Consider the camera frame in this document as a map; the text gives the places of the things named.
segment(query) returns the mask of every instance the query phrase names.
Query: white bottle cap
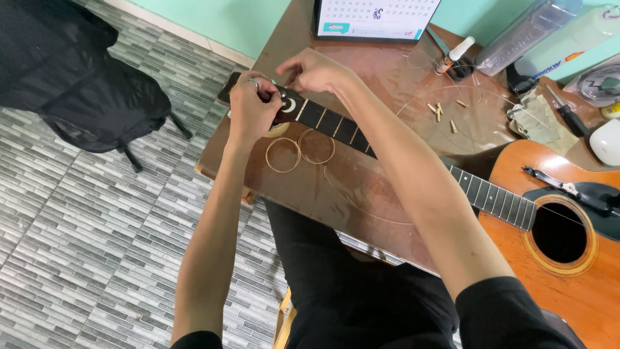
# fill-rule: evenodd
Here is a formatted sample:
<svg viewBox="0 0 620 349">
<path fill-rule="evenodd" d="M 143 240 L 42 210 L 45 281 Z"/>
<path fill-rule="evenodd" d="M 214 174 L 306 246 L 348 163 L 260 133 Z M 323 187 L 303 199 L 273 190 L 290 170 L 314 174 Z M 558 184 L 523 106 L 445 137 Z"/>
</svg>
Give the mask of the white bottle cap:
<svg viewBox="0 0 620 349">
<path fill-rule="evenodd" d="M 473 45 L 475 42 L 476 41 L 474 40 L 474 37 L 467 37 L 465 40 L 463 40 L 463 42 L 461 42 L 457 47 L 455 47 L 454 50 L 450 51 L 450 59 L 453 61 L 459 60 L 461 56 L 463 56 L 463 54 L 467 50 L 469 50 L 471 45 Z"/>
</svg>

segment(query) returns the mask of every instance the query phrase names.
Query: guitar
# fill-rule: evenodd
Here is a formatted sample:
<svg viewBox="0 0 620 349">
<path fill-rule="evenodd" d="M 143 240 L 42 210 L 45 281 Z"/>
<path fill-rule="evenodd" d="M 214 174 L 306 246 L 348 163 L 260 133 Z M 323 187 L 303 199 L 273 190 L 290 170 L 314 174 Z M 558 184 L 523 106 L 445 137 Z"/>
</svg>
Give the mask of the guitar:
<svg viewBox="0 0 620 349">
<path fill-rule="evenodd" d="M 231 75 L 220 103 L 229 106 L 238 77 Z M 278 89 L 285 96 L 274 125 L 300 122 L 376 158 L 354 121 Z M 491 163 L 490 171 L 446 169 L 534 300 L 587 348 L 620 348 L 620 171 L 583 170 L 528 140 L 473 158 Z"/>
</svg>

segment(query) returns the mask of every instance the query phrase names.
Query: guitar headstock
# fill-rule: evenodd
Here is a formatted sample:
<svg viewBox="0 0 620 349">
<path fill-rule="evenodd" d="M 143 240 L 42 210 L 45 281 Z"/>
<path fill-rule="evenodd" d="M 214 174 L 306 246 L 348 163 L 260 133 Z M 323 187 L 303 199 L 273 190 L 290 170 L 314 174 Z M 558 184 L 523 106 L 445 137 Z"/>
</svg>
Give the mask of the guitar headstock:
<svg viewBox="0 0 620 349">
<path fill-rule="evenodd" d="M 218 102 L 220 104 L 230 107 L 230 93 L 232 92 L 235 84 L 237 84 L 237 80 L 239 80 L 240 75 L 240 72 L 235 72 L 231 74 L 231 77 L 228 79 L 228 83 L 226 83 L 224 89 L 222 89 L 222 91 L 218 94 Z M 284 88 L 279 85 L 276 85 L 276 87 L 280 92 L 286 93 L 286 96 L 282 98 L 282 108 L 280 108 L 280 110 L 276 113 L 272 126 L 284 124 L 285 122 L 295 121 L 295 118 L 299 114 L 305 101 L 305 98 L 301 97 L 297 92 L 293 91 L 292 89 Z"/>
</svg>

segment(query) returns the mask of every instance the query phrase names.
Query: desk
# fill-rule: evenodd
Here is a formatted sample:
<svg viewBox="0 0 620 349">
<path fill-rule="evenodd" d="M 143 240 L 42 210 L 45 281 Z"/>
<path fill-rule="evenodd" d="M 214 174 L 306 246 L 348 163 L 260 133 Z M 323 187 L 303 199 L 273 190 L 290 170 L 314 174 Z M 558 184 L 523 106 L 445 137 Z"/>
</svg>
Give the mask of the desk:
<svg viewBox="0 0 620 349">
<path fill-rule="evenodd" d="M 285 76 L 277 76 L 275 68 L 311 47 L 353 69 L 392 111 L 400 111 L 398 116 L 439 155 L 470 155 L 517 138 L 507 129 L 506 111 L 512 108 L 508 100 L 518 99 L 503 87 L 501 77 L 489 78 L 476 72 L 458 84 L 462 87 L 456 88 L 446 75 L 434 73 L 432 60 L 439 61 L 443 54 L 426 32 L 417 45 L 314 41 L 312 3 L 291 1 L 253 70 L 283 84 Z M 455 47 L 463 39 L 439 27 L 433 29 L 449 47 Z M 479 49 L 474 47 L 470 54 Z M 551 86 L 557 90 L 557 85 L 551 83 Z M 573 110 L 580 113 L 587 126 L 602 122 L 596 108 L 579 103 L 576 96 L 566 93 L 560 96 L 573 106 L 578 105 Z M 308 93 L 304 97 L 350 117 L 330 94 Z M 455 103 L 457 99 L 470 107 L 463 108 Z M 427 103 L 437 102 L 445 111 L 439 124 L 427 107 Z M 456 134 L 450 131 L 451 119 L 459 129 Z M 229 127 L 230 121 L 225 117 L 196 165 L 196 170 L 205 176 L 214 178 L 218 172 Z M 305 126 L 292 123 L 283 137 L 296 140 L 304 129 Z M 331 142 L 324 136 L 312 132 L 307 139 L 302 144 L 305 154 L 319 161 L 329 154 Z M 301 161 L 291 173 L 281 174 L 272 171 L 265 162 L 265 150 L 271 141 L 263 138 L 256 143 L 246 168 L 246 187 L 436 273 L 422 239 L 409 223 L 378 161 L 337 143 L 335 155 L 326 168 Z M 603 169 L 587 152 L 583 141 L 571 149 L 568 157 L 586 169 Z M 277 168 L 290 168 L 295 158 L 294 148 L 287 142 L 279 142 L 278 147 L 274 145 L 270 150 L 270 160 Z"/>
</svg>

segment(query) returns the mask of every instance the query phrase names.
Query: white baseboard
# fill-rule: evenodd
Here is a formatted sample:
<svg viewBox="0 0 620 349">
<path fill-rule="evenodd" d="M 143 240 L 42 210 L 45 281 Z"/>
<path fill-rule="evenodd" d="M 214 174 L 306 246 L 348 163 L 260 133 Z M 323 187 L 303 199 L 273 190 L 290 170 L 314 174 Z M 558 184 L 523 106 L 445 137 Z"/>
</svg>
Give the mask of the white baseboard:
<svg viewBox="0 0 620 349">
<path fill-rule="evenodd" d="M 198 46 L 204 47 L 214 53 L 219 54 L 222 57 L 238 64 L 244 65 L 248 68 L 254 66 L 255 59 L 244 55 L 241 52 L 237 52 L 231 48 L 228 48 L 218 42 L 215 42 L 207 37 L 204 37 L 196 32 L 193 32 L 187 28 L 182 27 L 179 24 L 173 23 L 157 14 L 152 13 L 147 9 L 143 9 L 136 4 L 133 4 L 127 0 L 104 0 L 108 4 L 121 9 L 137 18 L 140 18 L 146 22 L 160 27 L 176 36 L 192 42 Z"/>
</svg>

